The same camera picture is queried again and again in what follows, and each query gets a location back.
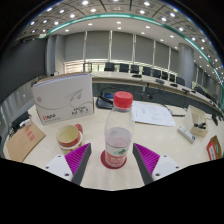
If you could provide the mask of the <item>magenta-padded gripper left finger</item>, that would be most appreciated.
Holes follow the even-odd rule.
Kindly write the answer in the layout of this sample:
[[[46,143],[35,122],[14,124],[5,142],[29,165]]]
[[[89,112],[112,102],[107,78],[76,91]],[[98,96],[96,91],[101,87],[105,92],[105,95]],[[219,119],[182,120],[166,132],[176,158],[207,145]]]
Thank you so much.
[[[80,185],[91,155],[91,144],[85,144],[67,155],[58,154],[43,169]]]

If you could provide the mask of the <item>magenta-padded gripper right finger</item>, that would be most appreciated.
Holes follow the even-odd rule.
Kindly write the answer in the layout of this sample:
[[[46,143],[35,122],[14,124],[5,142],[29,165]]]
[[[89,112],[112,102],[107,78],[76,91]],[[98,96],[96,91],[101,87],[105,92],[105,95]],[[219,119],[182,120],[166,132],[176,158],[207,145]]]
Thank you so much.
[[[181,170],[168,155],[159,155],[140,144],[133,144],[133,154],[145,185]]]

